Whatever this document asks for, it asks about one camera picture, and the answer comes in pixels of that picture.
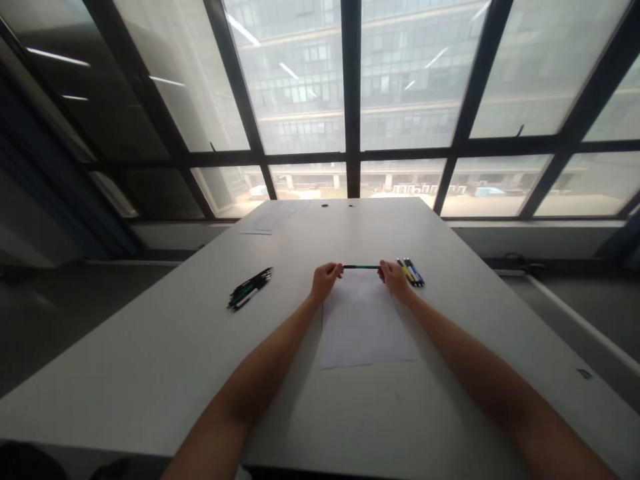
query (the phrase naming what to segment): white paper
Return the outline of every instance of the white paper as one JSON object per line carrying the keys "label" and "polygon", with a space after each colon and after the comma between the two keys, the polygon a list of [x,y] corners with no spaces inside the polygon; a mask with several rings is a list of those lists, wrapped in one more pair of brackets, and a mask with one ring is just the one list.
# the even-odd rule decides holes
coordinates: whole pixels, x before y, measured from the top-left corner
{"label": "white paper", "polygon": [[266,208],[260,212],[260,215],[254,215],[252,218],[243,222],[238,228],[239,233],[254,233],[258,235],[271,235],[278,230],[287,218],[293,213],[292,210]]}
{"label": "white paper", "polygon": [[322,316],[324,369],[415,359],[391,294],[376,270],[345,270]]}
{"label": "white paper", "polygon": [[294,212],[302,211],[307,208],[309,200],[284,200],[279,201],[273,206],[259,211],[259,215],[243,222],[238,228],[238,233],[250,233],[254,235],[271,235],[278,230]]}
{"label": "white paper", "polygon": [[302,211],[309,205],[309,200],[280,200],[276,208],[287,211]]}

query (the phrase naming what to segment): curtain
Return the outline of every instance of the curtain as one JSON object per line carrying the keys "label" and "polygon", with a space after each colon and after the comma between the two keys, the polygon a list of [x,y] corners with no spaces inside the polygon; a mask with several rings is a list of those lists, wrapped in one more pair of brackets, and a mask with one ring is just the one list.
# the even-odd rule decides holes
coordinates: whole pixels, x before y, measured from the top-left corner
{"label": "curtain", "polygon": [[640,269],[640,210],[595,255],[629,270]]}
{"label": "curtain", "polygon": [[68,146],[2,71],[0,169],[53,218],[85,256],[109,260],[134,255],[142,248]]}

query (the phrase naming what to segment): window frame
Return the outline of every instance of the window frame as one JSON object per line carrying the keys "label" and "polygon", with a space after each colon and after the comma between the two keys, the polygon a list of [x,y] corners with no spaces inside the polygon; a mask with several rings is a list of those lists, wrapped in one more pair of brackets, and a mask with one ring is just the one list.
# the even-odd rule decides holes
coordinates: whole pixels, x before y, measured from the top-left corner
{"label": "window frame", "polygon": [[[158,218],[151,220],[140,205],[135,192],[127,188],[123,179],[130,169],[171,168],[178,171],[187,184],[194,200],[202,210],[205,218],[202,221],[208,223],[230,223],[240,219],[216,218],[191,173],[192,168],[258,165],[262,170],[269,198],[275,200],[277,195],[269,172],[270,165],[331,161],[346,162],[347,195],[348,198],[358,198],[360,195],[360,163],[362,161],[445,158],[446,163],[433,208],[434,212],[440,215],[458,158],[547,154],[551,156],[551,159],[543,169],[542,174],[537,178],[530,194],[515,216],[450,218],[456,221],[528,221],[534,219],[537,208],[574,154],[620,151],[640,152],[640,138],[636,140],[584,141],[586,134],[597,120],[600,112],[602,112],[608,100],[614,94],[620,82],[622,82],[633,62],[640,55],[640,0],[630,1],[617,29],[596,62],[588,80],[556,134],[536,137],[470,138],[471,129],[514,2],[514,0],[493,0],[486,12],[485,24],[480,33],[477,52],[471,68],[467,90],[460,107],[451,145],[449,147],[426,149],[373,151],[360,151],[361,0],[343,0],[341,2],[341,42],[346,150],[344,152],[288,155],[265,154],[240,60],[225,16],[223,0],[203,1],[249,142],[250,150],[247,151],[189,152],[156,85],[149,78],[149,72],[113,0],[83,0],[96,27],[138,97],[140,105],[148,118],[150,118],[154,129],[162,139],[170,156],[168,160],[158,161],[130,163],[109,161],[84,131],[82,125],[74,118],[65,103],[55,94],[46,78],[36,68],[25,46],[20,44],[10,25],[0,18],[0,37],[8,44],[40,88],[52,100],[54,106],[58,108],[72,128],[76,130],[94,156],[94,162],[82,163],[82,166],[88,171],[102,172],[110,177],[139,213],[138,217],[127,219],[128,222],[165,221],[158,220]],[[8,75],[4,67],[1,70],[3,74]],[[20,92],[29,100],[29,95],[23,89],[20,89]],[[616,215],[606,217],[536,217],[535,220],[626,219],[639,203],[640,185],[638,192],[630,198]],[[192,223],[194,220],[167,219],[166,222]]]}

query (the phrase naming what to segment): gray floor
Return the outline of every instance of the gray floor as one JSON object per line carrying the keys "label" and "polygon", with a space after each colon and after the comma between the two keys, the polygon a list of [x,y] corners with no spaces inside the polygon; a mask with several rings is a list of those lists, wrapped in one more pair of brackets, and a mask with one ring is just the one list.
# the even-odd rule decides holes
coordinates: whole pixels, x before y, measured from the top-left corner
{"label": "gray floor", "polygon": [[0,281],[0,397],[171,270],[75,264]]}
{"label": "gray floor", "polygon": [[[637,359],[640,311],[637,281],[546,274],[545,286],[620,348]],[[640,379],[600,342],[522,277],[503,280],[576,352],[627,404],[640,415]]]}

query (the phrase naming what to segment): floor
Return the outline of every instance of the floor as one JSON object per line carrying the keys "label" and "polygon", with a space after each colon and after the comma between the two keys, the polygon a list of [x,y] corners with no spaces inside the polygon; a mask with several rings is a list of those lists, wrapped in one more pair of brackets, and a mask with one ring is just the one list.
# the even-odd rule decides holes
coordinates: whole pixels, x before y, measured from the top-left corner
{"label": "floor", "polygon": [[0,281],[0,397],[171,270],[80,263]]}
{"label": "floor", "polygon": [[[70,265],[36,275],[8,275],[0,281],[0,397],[99,326],[152,286],[173,267]],[[637,275],[537,274],[558,297],[640,360],[640,281]],[[576,326],[540,290],[522,277],[503,278],[515,292],[640,414],[640,388],[592,336]],[[117,452],[41,446],[65,468],[71,480],[86,480]],[[134,465],[157,478],[167,459],[138,458]],[[260,469],[254,478],[300,478],[299,473]],[[139,471],[136,478],[146,478]],[[317,476],[313,478],[336,478]]]}

